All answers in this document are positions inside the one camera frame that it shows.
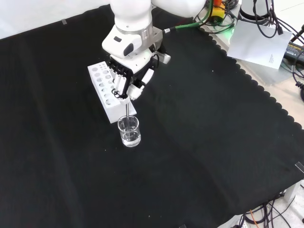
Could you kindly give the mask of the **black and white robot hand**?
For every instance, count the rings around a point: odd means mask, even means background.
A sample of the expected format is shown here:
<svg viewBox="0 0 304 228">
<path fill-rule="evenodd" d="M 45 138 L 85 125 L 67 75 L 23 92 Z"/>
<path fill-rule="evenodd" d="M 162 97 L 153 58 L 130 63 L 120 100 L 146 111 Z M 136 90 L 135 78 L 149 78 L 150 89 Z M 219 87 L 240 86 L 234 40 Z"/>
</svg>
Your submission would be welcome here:
<svg viewBox="0 0 304 228">
<path fill-rule="evenodd" d="M 111 55 L 106 64 L 114 73 L 112 94 L 122 104 L 136 100 L 152 79 L 159 62 L 159 55 L 149 50 L 124 59 Z"/>
</svg>

